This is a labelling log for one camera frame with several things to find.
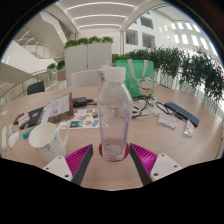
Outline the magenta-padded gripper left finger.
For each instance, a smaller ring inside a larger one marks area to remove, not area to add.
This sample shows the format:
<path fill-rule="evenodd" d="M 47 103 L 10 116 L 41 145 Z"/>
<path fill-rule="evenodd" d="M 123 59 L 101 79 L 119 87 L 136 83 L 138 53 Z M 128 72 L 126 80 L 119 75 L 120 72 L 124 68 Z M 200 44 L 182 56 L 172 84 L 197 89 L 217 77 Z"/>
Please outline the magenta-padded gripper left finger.
<path fill-rule="evenodd" d="M 81 185 L 92 156 L 93 146 L 87 145 L 66 157 L 56 157 L 44 167 L 44 170 L 76 185 Z"/>

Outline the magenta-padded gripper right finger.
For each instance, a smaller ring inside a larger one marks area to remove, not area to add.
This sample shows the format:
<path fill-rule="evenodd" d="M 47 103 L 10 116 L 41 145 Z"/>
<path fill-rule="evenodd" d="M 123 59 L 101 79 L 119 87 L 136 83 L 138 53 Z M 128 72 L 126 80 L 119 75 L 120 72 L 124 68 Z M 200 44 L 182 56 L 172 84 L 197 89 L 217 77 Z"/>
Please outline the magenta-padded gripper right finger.
<path fill-rule="evenodd" d="M 143 185 L 152 183 L 182 169 L 177 162 L 165 153 L 155 154 L 133 143 L 130 144 L 130 155 Z"/>

